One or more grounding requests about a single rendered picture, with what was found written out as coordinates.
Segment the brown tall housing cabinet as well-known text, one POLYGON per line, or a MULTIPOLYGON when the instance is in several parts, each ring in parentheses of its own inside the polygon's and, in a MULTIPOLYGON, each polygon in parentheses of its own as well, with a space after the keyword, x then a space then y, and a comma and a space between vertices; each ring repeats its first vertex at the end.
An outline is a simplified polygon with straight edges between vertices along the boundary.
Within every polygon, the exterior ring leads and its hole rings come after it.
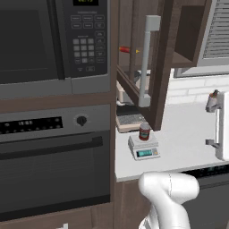
POLYGON ((0 99, 0 114, 80 106, 110 106, 110 200, 107 203, 27 216, 0 222, 0 229, 113 229, 115 185, 115 67, 117 63, 118 0, 111 0, 110 90, 35 98, 0 99))

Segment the red canned food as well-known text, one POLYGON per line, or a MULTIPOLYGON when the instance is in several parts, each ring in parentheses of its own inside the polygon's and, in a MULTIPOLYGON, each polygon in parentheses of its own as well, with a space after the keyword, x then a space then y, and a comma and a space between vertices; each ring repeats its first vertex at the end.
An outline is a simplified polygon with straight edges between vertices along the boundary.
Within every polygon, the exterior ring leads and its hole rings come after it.
POLYGON ((148 140, 150 133, 150 126, 147 123, 142 123, 140 125, 140 134, 139 138, 141 140, 148 140))

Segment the white digital scale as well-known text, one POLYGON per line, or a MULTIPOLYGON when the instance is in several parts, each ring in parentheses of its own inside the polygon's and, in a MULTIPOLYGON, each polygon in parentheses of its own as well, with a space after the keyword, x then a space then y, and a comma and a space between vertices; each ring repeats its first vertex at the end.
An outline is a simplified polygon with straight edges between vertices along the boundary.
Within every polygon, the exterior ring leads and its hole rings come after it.
POLYGON ((135 160, 158 158, 158 141, 154 135, 148 140, 141 140, 138 135, 131 135, 128 139, 128 146, 135 160))

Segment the brown cabinet door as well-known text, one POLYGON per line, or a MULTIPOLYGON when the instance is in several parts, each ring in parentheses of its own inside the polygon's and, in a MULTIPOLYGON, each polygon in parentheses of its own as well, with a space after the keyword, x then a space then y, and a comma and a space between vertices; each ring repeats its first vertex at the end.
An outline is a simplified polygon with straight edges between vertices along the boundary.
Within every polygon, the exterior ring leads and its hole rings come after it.
POLYGON ((177 33, 177 29, 173 29, 171 23, 176 21, 174 11, 178 9, 179 5, 175 0, 163 0, 159 6, 161 10, 160 30, 154 46, 155 54, 152 55, 148 93, 145 92, 150 96, 150 106, 139 107, 140 88, 137 88, 133 82, 136 48, 134 38, 131 39, 129 74, 117 66, 117 80, 153 131, 160 131, 162 126, 177 33))

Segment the brown base cabinet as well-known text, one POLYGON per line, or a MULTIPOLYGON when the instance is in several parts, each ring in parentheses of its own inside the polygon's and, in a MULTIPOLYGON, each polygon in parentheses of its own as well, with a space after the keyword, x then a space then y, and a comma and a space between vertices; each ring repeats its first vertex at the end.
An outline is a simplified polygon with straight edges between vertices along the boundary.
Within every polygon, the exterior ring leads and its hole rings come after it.
POLYGON ((137 180, 115 184, 114 229, 139 229, 149 210, 150 203, 140 193, 137 180))

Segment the black oven knob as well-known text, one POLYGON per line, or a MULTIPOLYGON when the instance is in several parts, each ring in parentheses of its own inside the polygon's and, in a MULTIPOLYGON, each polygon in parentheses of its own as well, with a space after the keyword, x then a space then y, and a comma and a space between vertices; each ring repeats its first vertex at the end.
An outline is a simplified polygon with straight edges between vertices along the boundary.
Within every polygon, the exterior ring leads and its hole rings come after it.
POLYGON ((83 126, 87 122, 87 117, 85 115, 79 115, 75 121, 78 125, 83 126))

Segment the grey microwave oven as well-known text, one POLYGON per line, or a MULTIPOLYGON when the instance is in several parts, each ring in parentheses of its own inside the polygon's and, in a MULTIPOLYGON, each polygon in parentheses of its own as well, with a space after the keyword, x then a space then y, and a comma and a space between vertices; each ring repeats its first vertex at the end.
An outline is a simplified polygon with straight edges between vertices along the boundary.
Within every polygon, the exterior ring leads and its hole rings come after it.
POLYGON ((0 84, 0 99, 110 90, 111 0, 55 0, 65 80, 0 84))

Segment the grey built-in oven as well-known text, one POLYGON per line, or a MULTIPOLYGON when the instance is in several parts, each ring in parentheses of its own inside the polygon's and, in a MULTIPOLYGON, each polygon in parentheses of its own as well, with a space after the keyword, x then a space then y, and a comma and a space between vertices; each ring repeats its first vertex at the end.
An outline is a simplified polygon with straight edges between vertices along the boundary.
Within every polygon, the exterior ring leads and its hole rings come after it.
POLYGON ((0 222, 109 200, 109 105, 0 114, 0 222))

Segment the black oven door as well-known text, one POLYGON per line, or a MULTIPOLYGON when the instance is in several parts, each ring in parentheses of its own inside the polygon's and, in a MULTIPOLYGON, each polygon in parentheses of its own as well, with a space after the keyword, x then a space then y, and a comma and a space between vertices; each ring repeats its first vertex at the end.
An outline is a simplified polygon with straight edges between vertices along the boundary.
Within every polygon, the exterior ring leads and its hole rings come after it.
POLYGON ((0 153, 65 146, 101 136, 103 145, 0 160, 0 222, 110 200, 110 133, 95 131, 0 144, 0 153))

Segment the white countertop appliance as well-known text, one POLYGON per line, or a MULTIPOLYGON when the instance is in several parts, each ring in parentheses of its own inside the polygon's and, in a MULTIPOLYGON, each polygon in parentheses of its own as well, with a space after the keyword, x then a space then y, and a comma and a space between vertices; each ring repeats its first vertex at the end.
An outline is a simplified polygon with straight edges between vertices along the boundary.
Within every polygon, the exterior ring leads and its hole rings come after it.
POLYGON ((219 139, 221 158, 229 161, 229 91, 221 93, 219 139))

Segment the black microwave door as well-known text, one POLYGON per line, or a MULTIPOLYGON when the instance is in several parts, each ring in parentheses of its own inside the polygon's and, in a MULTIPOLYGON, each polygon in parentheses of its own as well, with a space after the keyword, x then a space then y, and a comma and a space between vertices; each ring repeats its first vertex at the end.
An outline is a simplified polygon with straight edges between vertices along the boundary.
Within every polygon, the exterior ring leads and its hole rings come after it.
POLYGON ((0 84, 59 80, 47 0, 0 0, 0 84))

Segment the black dishwasher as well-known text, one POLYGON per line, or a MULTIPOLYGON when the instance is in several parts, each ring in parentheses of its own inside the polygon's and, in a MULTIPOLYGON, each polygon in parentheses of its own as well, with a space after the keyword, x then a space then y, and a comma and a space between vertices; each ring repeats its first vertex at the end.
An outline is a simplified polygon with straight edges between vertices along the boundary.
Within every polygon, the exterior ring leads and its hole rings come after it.
POLYGON ((191 229, 225 229, 229 222, 229 165, 185 171, 199 182, 199 195, 185 202, 191 229))

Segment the window with grey blinds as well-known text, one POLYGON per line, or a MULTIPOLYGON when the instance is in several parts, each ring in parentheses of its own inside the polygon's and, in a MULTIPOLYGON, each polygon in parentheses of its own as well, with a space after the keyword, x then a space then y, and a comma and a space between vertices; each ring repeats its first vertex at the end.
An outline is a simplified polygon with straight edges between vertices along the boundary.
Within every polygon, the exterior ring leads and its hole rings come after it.
POLYGON ((229 74, 229 0, 212 0, 196 67, 175 68, 175 78, 229 74))

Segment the brown wall cabinet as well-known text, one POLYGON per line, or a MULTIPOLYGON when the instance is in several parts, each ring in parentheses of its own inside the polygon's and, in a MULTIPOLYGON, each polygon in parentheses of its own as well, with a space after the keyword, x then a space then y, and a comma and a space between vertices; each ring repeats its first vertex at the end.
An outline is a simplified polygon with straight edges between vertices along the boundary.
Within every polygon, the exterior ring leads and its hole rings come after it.
POLYGON ((197 65, 212 0, 179 0, 180 17, 172 66, 197 65))

